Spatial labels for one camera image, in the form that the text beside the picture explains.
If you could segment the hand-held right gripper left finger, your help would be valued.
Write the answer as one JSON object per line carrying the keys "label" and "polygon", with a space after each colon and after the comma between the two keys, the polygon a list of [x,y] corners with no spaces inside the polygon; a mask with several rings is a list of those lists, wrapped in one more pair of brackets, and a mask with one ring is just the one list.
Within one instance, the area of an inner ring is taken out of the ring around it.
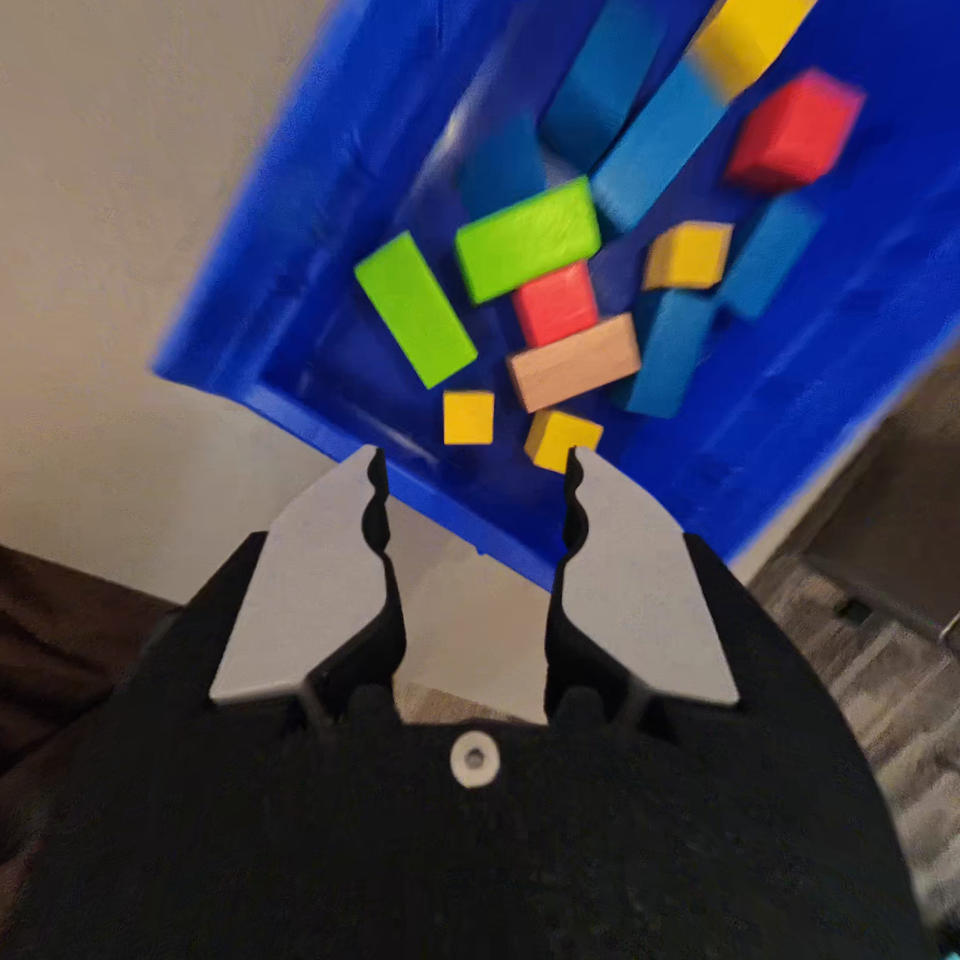
{"label": "hand-held right gripper left finger", "polygon": [[362,446],[270,524],[209,688],[214,704],[294,697],[310,719],[336,721],[360,688],[393,694],[406,630],[389,494],[384,452]]}

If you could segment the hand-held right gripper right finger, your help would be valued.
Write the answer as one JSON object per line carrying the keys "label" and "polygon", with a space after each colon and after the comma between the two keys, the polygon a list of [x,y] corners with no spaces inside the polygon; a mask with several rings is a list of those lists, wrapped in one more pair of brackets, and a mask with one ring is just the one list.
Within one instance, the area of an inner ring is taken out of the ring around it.
{"label": "hand-held right gripper right finger", "polygon": [[544,711],[593,690],[606,719],[653,697],[730,709],[740,696],[685,533],[598,453],[575,447],[548,607]]}

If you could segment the blue plastic bin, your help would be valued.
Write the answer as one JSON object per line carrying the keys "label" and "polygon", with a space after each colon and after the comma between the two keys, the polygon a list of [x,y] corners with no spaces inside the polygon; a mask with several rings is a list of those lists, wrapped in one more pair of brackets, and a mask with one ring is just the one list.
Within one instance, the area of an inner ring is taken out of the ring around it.
{"label": "blue plastic bin", "polygon": [[[156,355],[162,378],[234,400],[336,461],[382,448],[392,495],[547,588],[562,479],[522,452],[529,417],[504,358],[507,298],[474,308],[453,239],[454,183],[488,129],[543,108],[602,2],[334,2],[258,167]],[[591,264],[629,308],[644,248],[683,219],[749,222],[721,185],[743,118],[811,66],[867,94],[831,174],[802,192],[820,229],[769,311],[723,312],[675,417],[571,403],[599,451],[724,560],[765,528],[958,326],[958,2],[818,2],[634,232]],[[478,358],[426,390],[354,278],[409,231]],[[498,391],[486,451],[441,438],[440,395]]]}

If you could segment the pile of coloured wooden blocks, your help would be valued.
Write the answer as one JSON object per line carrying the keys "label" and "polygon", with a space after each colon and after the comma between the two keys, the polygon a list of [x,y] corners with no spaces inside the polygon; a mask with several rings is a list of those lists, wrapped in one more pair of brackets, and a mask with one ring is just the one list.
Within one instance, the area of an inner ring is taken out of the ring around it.
{"label": "pile of coloured wooden blocks", "polygon": [[744,113],[723,186],[762,203],[740,222],[667,222],[679,181],[762,82],[816,2],[711,2],[669,71],[650,2],[577,15],[578,44],[549,78],[536,116],[498,127],[462,165],[469,216],[454,253],[473,306],[510,297],[525,348],[506,358],[533,417],[526,454],[561,473],[601,426],[557,410],[609,391],[621,426],[648,447],[675,418],[717,317],[754,324],[821,227],[803,189],[833,171],[862,91],[808,68]]}

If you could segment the grey desk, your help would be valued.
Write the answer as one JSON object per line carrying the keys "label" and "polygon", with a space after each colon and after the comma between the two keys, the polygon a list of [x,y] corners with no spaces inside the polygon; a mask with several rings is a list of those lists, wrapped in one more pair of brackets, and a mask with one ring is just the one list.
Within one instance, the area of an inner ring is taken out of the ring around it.
{"label": "grey desk", "polygon": [[327,2],[2,2],[2,544],[184,604],[331,467],[155,346]]}

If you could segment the person's brown clothing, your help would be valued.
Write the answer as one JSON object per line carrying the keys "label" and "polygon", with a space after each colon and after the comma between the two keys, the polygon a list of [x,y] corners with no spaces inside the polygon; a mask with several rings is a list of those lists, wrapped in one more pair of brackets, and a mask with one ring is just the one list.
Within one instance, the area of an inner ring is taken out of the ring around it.
{"label": "person's brown clothing", "polygon": [[102,706],[178,606],[1,548],[1,859],[43,833]]}

